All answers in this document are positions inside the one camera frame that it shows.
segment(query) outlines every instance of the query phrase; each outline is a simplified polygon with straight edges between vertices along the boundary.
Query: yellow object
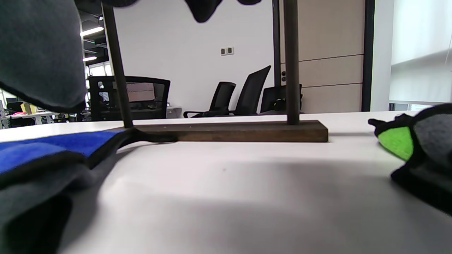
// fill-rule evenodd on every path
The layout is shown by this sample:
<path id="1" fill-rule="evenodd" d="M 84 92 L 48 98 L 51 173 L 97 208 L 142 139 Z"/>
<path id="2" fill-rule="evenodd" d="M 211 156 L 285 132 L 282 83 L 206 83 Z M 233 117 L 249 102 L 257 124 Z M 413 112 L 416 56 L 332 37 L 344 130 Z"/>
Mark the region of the yellow object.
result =
<path id="1" fill-rule="evenodd" d="M 20 108 L 22 109 L 22 112 L 26 112 L 27 114 L 36 114 L 37 107 L 33 104 L 30 104 L 28 102 L 24 102 L 20 105 Z"/>

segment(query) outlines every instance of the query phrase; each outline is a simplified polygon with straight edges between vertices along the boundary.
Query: wooden base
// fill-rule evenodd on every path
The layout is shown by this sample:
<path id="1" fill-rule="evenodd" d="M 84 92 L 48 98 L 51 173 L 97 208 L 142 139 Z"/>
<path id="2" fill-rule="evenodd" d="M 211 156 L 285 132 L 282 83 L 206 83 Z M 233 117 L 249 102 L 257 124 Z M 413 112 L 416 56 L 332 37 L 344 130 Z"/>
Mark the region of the wooden base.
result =
<path id="1" fill-rule="evenodd" d="M 149 134 L 176 135 L 179 141 L 328 142 L 328 129 L 319 121 L 231 122 L 136 125 Z"/>

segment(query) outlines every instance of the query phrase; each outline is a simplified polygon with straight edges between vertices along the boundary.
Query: chair armrest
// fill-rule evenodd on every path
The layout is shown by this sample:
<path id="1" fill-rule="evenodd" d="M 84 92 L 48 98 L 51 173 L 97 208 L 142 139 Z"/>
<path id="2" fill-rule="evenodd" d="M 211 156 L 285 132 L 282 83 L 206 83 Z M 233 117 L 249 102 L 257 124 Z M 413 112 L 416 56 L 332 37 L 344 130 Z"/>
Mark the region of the chair armrest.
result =
<path id="1" fill-rule="evenodd" d="M 188 118 L 188 114 L 202 114 L 204 112 L 200 112 L 200 111 L 185 111 L 184 112 L 184 118 Z"/>
<path id="2" fill-rule="evenodd" d="M 218 110 L 218 111 L 207 111 L 202 114 L 203 117 L 229 117 L 234 115 L 234 111 L 230 110 Z"/>

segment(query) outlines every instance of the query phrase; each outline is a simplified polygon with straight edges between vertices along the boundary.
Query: white table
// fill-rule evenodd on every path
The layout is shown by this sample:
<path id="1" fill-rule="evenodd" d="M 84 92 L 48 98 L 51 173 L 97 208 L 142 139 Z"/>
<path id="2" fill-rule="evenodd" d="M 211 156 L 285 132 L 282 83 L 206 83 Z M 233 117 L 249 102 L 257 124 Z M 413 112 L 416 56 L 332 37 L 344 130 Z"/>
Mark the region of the white table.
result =
<path id="1" fill-rule="evenodd" d="M 47 123 L 51 123 L 52 122 L 52 118 L 51 116 L 53 115 L 59 115 L 60 113 L 57 112 L 52 112 L 52 111 L 47 111 L 47 112 L 37 112 L 34 114 L 26 114 L 26 115 L 15 115 L 15 116 L 6 116 L 4 118 L 1 118 L 0 120 L 9 120 L 11 119 L 18 119 L 18 118 L 34 118 L 34 122 L 36 125 L 41 125 L 42 124 L 42 120 L 41 117 L 46 117 Z"/>
<path id="2" fill-rule="evenodd" d="M 384 151 L 367 125 L 368 118 L 391 120 L 398 113 L 301 115 L 328 127 L 330 142 L 323 144 L 139 142 L 124 147 L 119 155 L 128 154 L 103 184 L 74 197 L 61 253 L 450 253 L 452 219 L 390 181 L 403 161 Z M 0 140 L 121 125 L 29 126 L 3 130 Z"/>

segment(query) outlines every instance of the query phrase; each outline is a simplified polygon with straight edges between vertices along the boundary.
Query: ceiling light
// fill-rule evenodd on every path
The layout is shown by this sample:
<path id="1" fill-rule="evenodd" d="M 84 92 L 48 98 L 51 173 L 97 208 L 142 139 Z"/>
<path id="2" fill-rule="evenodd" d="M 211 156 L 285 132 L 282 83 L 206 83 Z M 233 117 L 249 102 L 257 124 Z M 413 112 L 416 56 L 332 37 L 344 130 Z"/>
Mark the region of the ceiling light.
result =
<path id="1" fill-rule="evenodd" d="M 88 34 L 97 33 L 97 32 L 102 31 L 103 29 L 104 29 L 103 27 L 96 27 L 96 28 L 93 28 L 93 29 L 90 29 L 90 30 L 86 30 L 86 31 L 81 32 L 80 36 L 83 37 L 83 36 L 88 35 Z"/>
<path id="2" fill-rule="evenodd" d="M 83 62 L 86 62 L 86 61 L 91 61 L 91 60 L 94 60 L 94 59 L 97 59 L 97 57 L 96 56 L 90 56 L 90 57 L 87 57 L 87 58 L 83 58 L 82 60 L 83 60 Z"/>

